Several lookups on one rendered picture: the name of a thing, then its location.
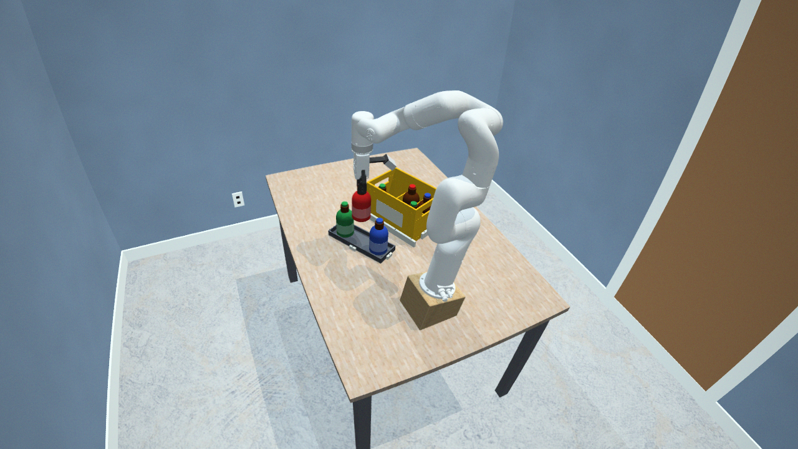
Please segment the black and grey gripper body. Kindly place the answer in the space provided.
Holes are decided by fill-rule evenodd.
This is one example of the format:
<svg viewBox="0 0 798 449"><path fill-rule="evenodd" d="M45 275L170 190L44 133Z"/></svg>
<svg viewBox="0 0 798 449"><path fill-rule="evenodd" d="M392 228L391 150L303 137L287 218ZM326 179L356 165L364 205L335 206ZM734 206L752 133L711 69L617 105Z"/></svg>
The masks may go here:
<svg viewBox="0 0 798 449"><path fill-rule="evenodd" d="M373 151L373 150L372 150ZM371 151L371 152L372 152ZM359 180L362 175L362 170L365 170L367 178L370 177L370 153L355 153L353 154L353 171L355 179Z"/></svg>

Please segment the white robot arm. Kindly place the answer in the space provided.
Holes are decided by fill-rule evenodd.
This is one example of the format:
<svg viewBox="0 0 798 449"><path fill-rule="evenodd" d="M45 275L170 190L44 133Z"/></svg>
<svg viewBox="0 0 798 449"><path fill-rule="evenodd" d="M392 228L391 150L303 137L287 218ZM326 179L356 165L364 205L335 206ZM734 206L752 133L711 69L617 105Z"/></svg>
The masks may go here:
<svg viewBox="0 0 798 449"><path fill-rule="evenodd" d="M501 113L467 93L452 90L416 100L377 119L365 111L352 115L355 153L370 153L373 144L403 130L422 130L456 118L468 146L468 159L462 176L448 177L437 186L426 222L428 236L437 245L428 272L419 280L423 292L444 302L453 297L456 275L481 227L481 216L473 207L484 202L497 168L499 150L494 135L502 130Z"/></svg>

